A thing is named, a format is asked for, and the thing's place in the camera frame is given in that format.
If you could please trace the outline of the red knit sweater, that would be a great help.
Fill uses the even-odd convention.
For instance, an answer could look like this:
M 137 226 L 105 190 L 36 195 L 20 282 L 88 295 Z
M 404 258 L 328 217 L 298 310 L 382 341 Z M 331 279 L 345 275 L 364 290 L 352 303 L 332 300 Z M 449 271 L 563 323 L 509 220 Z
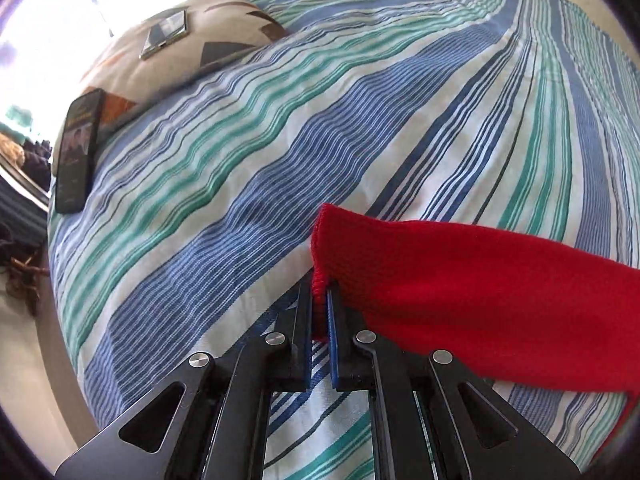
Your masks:
M 639 273 L 553 240 L 323 205 L 310 242 L 312 332 L 326 290 L 405 350 L 446 349 L 475 374 L 639 400 Z

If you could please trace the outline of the striped blue green bedspread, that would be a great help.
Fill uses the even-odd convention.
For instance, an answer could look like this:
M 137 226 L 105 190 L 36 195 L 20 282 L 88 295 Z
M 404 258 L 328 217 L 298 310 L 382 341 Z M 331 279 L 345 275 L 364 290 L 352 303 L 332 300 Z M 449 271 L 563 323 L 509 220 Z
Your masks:
M 108 140 L 51 214 L 62 334 L 99 434 L 61 479 L 203 479 L 222 358 L 308 298 L 324 204 L 639 263 L 639 69 L 566 0 L 247 0 L 283 38 Z

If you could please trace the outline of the black smartphone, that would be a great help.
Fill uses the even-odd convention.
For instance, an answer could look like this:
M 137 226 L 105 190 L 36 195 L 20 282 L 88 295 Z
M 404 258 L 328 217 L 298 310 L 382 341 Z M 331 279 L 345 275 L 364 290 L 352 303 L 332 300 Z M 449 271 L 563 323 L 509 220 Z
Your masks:
M 55 182 L 55 211 L 77 214 L 92 187 L 93 155 L 96 149 L 105 92 L 94 89 L 80 96 L 68 109 Z

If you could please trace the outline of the beige patterned pillow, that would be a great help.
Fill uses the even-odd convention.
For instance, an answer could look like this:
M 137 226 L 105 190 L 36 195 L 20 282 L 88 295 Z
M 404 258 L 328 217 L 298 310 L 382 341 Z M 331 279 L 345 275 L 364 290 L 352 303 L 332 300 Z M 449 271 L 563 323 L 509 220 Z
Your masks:
M 142 55 L 149 32 L 174 14 L 186 14 L 186 36 Z M 82 76 L 78 96 L 105 92 L 98 142 L 179 89 L 288 36 L 248 0 L 186 0 L 130 28 Z

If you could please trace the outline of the silver smartphone on pillow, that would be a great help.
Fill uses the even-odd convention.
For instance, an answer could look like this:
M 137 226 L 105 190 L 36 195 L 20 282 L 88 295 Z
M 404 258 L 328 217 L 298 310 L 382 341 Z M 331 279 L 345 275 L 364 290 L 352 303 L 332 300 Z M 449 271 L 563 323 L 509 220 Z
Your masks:
M 152 25 L 146 34 L 140 51 L 140 60 L 147 60 L 166 47 L 189 35 L 189 21 L 186 9 L 171 11 L 166 18 Z

